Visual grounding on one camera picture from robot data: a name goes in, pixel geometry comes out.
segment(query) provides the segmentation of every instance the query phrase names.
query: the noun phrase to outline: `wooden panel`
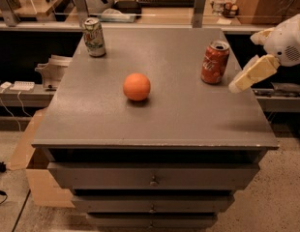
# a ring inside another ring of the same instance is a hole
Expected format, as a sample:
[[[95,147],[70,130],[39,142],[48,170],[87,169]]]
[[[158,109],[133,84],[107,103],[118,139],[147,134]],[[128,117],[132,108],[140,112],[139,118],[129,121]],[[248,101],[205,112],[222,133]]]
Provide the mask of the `wooden panel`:
[[[218,213],[234,201],[232,196],[74,196],[75,207],[85,213]]]
[[[243,189],[257,164],[138,164],[51,162],[50,173],[70,189]]]
[[[217,220],[213,215],[87,215],[91,224],[99,227],[174,227],[174,228],[206,228],[210,227]]]

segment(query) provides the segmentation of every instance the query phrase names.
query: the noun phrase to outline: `metal post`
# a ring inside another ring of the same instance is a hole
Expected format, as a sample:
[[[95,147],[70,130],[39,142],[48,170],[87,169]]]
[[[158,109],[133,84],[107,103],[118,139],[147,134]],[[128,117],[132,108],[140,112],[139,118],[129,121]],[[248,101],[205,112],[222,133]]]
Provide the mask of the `metal post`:
[[[0,10],[7,26],[14,27],[20,22],[7,0],[0,0]]]
[[[192,17],[192,27],[201,28],[206,0],[195,0],[195,8]]]
[[[83,21],[89,16],[88,7],[85,0],[74,0],[78,12],[79,24],[82,26]]]

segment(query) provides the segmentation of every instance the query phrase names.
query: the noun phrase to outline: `floor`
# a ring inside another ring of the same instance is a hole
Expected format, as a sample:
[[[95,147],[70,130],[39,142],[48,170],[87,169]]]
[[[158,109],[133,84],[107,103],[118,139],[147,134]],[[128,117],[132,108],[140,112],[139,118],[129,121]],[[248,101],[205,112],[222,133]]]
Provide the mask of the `floor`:
[[[261,170],[235,202],[205,232],[300,232],[300,136],[286,123],[272,127],[280,143],[268,152]],[[15,121],[0,123],[0,161],[6,162],[22,132]],[[33,202],[25,170],[0,173],[0,190],[8,199],[0,205],[0,231],[101,231],[144,232],[148,229],[102,229],[88,224],[75,209],[39,207]],[[152,229],[152,231],[200,232],[198,229]]]

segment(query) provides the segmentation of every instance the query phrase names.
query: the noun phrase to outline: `cardboard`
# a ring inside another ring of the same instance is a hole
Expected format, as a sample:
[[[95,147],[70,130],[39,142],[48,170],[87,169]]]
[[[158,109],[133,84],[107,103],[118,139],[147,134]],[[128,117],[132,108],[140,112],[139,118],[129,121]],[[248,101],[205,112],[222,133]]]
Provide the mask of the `cardboard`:
[[[278,24],[300,14],[300,0],[237,0],[242,24]]]
[[[7,168],[10,170],[26,168],[26,177],[36,205],[73,208],[74,204],[71,201],[73,194],[69,189],[61,188],[46,169],[48,159],[43,150],[35,149],[31,145],[45,112],[46,108],[35,113],[19,139]]]

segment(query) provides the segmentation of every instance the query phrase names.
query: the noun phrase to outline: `orange fruit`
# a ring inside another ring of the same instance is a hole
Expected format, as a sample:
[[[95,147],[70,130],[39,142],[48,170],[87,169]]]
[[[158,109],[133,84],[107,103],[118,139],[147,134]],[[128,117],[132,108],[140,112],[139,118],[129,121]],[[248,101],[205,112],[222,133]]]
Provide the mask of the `orange fruit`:
[[[123,83],[123,93],[132,101],[145,100],[150,93],[150,89],[150,80],[142,73],[129,74]]]

